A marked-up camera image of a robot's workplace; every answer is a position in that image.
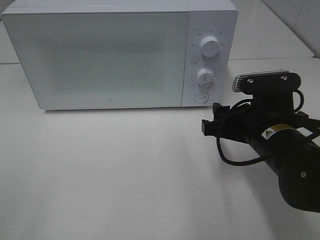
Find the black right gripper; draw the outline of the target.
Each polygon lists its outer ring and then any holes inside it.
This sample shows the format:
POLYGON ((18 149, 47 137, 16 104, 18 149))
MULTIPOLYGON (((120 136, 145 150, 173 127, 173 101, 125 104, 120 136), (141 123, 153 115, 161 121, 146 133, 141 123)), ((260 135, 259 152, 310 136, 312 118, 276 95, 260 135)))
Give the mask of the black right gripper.
POLYGON ((254 150, 285 150, 297 148, 312 140, 300 136, 297 129, 313 128, 313 120, 294 109, 293 93, 254 95, 233 107, 214 102, 214 120, 201 120, 204 136, 214 136, 218 150, 220 139, 250 145, 254 150))

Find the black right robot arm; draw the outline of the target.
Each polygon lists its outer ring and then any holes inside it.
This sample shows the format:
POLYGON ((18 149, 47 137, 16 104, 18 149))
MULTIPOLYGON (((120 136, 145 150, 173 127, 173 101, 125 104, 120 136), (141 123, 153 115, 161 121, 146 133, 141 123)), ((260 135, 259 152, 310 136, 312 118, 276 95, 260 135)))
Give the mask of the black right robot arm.
POLYGON ((234 106, 214 103, 212 112, 213 120, 201 123, 204 135, 248 144, 258 154, 251 160, 233 161, 218 143, 223 162, 237 167, 266 163, 277 175, 288 205, 319 212, 320 148, 314 139, 320 135, 320 122, 294 109, 292 93, 255 95, 234 106))

